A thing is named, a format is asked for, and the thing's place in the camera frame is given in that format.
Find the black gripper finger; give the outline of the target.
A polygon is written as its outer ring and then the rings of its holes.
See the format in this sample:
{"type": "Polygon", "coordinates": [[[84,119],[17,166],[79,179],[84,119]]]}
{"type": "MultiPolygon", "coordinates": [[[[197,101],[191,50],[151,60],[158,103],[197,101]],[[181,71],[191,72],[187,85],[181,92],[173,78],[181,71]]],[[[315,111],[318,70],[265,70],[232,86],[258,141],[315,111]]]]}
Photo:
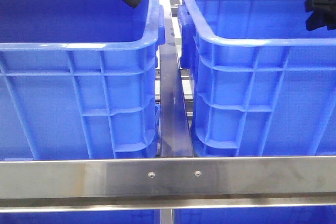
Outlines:
{"type": "Polygon", "coordinates": [[[306,20],[306,30],[313,31],[321,27],[326,27],[327,30],[335,30],[335,15],[313,12],[306,20]]]}
{"type": "Polygon", "coordinates": [[[335,14],[335,0],[306,0],[304,6],[306,12],[335,14]]]}

